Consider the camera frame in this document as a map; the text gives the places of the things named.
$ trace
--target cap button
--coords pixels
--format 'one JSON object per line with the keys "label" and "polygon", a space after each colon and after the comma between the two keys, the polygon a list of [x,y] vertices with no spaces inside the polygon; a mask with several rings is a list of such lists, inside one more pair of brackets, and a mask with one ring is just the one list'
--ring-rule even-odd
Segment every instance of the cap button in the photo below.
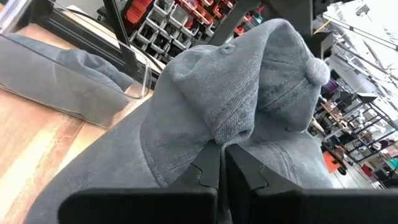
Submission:
{"label": "cap button", "polygon": [[305,76],[312,85],[323,86],[329,81],[330,69],[321,59],[311,58],[305,62]]}

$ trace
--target gray baseball cap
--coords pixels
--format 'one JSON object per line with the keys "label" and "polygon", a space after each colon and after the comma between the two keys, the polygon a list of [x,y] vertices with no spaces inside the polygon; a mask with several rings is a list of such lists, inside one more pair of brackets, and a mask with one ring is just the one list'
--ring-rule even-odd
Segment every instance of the gray baseball cap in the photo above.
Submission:
{"label": "gray baseball cap", "polygon": [[332,188],[306,132],[328,79],[328,67],[282,19],[221,47],[186,50],[167,64],[151,99],[48,184],[25,223],[56,223],[60,203],[82,189],[166,187],[210,139],[222,150],[241,145],[302,187]]}

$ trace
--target gray fabric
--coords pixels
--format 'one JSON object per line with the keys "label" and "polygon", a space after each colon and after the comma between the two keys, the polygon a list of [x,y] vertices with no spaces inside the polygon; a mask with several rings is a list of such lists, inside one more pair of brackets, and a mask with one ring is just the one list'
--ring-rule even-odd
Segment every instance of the gray fabric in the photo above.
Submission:
{"label": "gray fabric", "polygon": [[[119,187],[166,187],[210,139],[222,149],[240,144],[302,187],[332,188],[320,148],[306,132],[328,75],[327,66],[313,57],[299,34],[281,19],[221,47],[186,50],[167,64],[150,102],[124,118],[51,181],[25,223],[56,223],[53,211],[68,194],[109,181]],[[116,180],[109,168],[99,166],[110,163],[117,164],[120,174],[141,168],[135,170],[135,177],[120,175]],[[87,181],[91,178],[97,182]],[[64,187],[71,182],[78,182],[79,187]]]}
{"label": "gray fabric", "polygon": [[26,46],[0,38],[0,85],[8,90],[104,126],[129,103],[123,90],[132,79],[102,58],[17,34],[7,38]]}

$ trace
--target wooden table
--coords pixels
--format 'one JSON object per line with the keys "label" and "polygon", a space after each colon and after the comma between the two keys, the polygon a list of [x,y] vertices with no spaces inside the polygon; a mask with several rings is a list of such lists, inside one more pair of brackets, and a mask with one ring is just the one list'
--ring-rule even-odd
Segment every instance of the wooden table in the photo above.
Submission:
{"label": "wooden table", "polygon": [[[103,29],[72,17],[95,32]],[[75,48],[36,24],[18,33],[63,49]],[[151,95],[132,100],[114,117],[113,125]],[[0,123],[0,223],[13,224],[22,223],[36,196],[59,170],[107,131],[1,89]]]}

